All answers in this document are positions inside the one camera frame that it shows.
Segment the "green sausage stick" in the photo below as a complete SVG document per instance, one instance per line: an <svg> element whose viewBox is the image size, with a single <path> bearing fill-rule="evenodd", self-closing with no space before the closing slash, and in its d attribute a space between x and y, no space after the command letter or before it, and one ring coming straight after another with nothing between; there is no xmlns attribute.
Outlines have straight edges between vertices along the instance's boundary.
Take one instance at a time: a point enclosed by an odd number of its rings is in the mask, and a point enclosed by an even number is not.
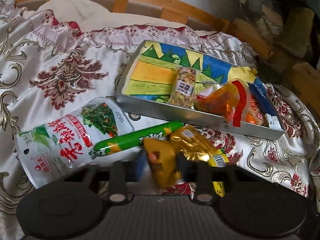
<svg viewBox="0 0 320 240"><path fill-rule="evenodd" d="M143 144L145 138L161 139L184 126L180 121L170 121L98 142L89 155L93 158L118 153Z"/></svg>

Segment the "yellow gold snack packet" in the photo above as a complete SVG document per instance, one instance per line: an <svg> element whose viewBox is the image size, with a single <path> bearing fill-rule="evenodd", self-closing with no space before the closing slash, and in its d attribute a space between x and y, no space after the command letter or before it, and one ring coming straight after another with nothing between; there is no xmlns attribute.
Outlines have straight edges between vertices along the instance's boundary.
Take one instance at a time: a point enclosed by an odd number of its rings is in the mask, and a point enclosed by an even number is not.
<svg viewBox="0 0 320 240"><path fill-rule="evenodd" d="M184 181L182 172L178 170L176 158L179 153L187 161L205 161L210 167L225 167L229 162L223 150L217 149L191 125L172 132L169 141L145 138L143 146L155 184L164 194L194 196L196 184Z"/></svg>

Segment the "white green pickle pouch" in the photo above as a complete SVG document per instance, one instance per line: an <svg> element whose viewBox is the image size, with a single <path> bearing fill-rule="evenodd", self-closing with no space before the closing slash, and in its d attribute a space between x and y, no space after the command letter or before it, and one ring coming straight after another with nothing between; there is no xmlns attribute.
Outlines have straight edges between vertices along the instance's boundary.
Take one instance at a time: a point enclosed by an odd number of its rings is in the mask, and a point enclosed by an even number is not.
<svg viewBox="0 0 320 240"><path fill-rule="evenodd" d="M133 130L114 100L98 97L52 122L19 133L18 158L38 189L90 163L98 142Z"/></svg>

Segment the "rice cracker snack packet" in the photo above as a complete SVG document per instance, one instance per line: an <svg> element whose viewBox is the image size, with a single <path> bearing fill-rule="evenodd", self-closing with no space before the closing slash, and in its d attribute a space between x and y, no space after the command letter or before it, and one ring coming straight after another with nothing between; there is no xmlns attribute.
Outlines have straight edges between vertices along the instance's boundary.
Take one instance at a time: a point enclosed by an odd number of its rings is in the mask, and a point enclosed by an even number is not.
<svg viewBox="0 0 320 240"><path fill-rule="evenodd" d="M250 107L246 115L246 122L258 126L267 126L267 121L254 95L251 95Z"/></svg>

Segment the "orange snack bag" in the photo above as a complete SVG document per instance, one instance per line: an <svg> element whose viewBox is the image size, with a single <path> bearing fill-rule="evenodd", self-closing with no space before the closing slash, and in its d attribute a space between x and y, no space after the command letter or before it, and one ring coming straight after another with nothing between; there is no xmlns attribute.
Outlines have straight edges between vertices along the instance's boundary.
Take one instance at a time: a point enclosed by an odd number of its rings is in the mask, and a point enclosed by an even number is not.
<svg viewBox="0 0 320 240"><path fill-rule="evenodd" d="M249 85L241 79L225 82L218 88L209 87L195 96L197 111L219 115L233 127L246 121L250 104Z"/></svg>

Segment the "nut bar clear packet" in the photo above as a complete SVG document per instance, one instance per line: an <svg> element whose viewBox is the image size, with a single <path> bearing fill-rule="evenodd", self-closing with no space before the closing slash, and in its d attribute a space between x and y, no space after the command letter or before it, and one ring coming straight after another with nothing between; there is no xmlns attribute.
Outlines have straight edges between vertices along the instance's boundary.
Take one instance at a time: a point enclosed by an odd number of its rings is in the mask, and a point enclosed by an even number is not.
<svg viewBox="0 0 320 240"><path fill-rule="evenodd" d="M195 102L196 70L191 67L181 67L172 86L168 104L193 108Z"/></svg>

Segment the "blue white box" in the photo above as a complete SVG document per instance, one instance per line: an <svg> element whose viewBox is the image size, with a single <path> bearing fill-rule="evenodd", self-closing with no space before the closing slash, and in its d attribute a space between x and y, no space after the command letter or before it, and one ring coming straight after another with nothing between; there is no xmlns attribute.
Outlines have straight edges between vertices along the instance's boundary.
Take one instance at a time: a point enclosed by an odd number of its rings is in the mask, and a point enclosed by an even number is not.
<svg viewBox="0 0 320 240"><path fill-rule="evenodd" d="M260 105L260 108L268 123L268 127L271 129L282 130L277 111L274 109L272 103L270 103L266 92L254 83L249 83L248 85L250 92L254 95L256 101Z"/></svg>

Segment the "dried meat clear packet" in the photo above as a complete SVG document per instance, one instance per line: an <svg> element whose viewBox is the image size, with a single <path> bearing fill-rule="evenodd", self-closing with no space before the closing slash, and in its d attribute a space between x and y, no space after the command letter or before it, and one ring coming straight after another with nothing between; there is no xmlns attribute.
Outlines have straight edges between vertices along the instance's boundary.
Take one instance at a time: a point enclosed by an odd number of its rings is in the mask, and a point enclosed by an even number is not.
<svg viewBox="0 0 320 240"><path fill-rule="evenodd" d="M196 81L195 96L207 97L216 90L220 89L223 85L215 80L201 80Z"/></svg>

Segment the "floral satin bedspread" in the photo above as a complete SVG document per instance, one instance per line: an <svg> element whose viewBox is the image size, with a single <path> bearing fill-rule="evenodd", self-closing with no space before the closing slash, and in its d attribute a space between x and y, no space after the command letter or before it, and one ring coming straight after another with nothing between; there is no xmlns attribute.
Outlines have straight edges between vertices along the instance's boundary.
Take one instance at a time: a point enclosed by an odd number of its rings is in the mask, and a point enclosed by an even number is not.
<svg viewBox="0 0 320 240"><path fill-rule="evenodd" d="M121 75L143 36L88 34L78 38L35 29L16 0L1 0L1 239L20 239L18 202L33 190L18 159L15 137L51 122L92 99L115 97ZM236 37L159 39L226 60L255 66L253 49ZM267 85L286 133L276 141L210 128L199 132L229 161L306 197L319 196L319 124L292 92Z"/></svg>

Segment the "white pillow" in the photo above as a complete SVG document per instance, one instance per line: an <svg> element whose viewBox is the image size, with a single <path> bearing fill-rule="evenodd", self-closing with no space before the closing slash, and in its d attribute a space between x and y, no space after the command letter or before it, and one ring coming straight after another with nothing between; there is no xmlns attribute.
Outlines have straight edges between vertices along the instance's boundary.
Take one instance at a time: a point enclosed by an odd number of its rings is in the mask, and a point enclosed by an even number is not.
<svg viewBox="0 0 320 240"><path fill-rule="evenodd" d="M51 0L29 14L39 17L35 29L45 33L78 38L88 34L114 35L125 33L129 37L143 36L147 40L175 39L180 36L197 39L217 34L217 31L194 30L185 24L155 17L110 12L91 0Z"/></svg>

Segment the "olive brown hanging garment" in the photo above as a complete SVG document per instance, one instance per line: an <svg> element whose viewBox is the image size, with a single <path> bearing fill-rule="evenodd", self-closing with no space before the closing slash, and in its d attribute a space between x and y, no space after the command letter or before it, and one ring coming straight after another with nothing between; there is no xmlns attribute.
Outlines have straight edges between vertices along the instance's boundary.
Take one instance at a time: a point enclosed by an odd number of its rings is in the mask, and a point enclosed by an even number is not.
<svg viewBox="0 0 320 240"><path fill-rule="evenodd" d="M286 17L266 5L262 6L266 29L276 45L291 55L312 61L319 59L319 20L309 8L298 8Z"/></svg>

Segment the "wooden bed frame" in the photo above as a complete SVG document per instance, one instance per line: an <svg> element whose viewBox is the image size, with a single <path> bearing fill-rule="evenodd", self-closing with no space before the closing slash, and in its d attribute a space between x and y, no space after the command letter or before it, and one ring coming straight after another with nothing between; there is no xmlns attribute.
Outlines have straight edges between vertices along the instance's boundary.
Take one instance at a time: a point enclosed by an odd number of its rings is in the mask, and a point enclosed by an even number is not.
<svg viewBox="0 0 320 240"><path fill-rule="evenodd" d="M16 0L17 3L32 0ZM115 0L112 11L125 13L129 1L140 2L160 7L160 18L163 20L187 24L190 18L208 25L212 30L223 31L247 42L262 58L269 59L274 52L271 42L263 40L248 22L235 19L233 22L215 17L201 9L179 0Z"/></svg>

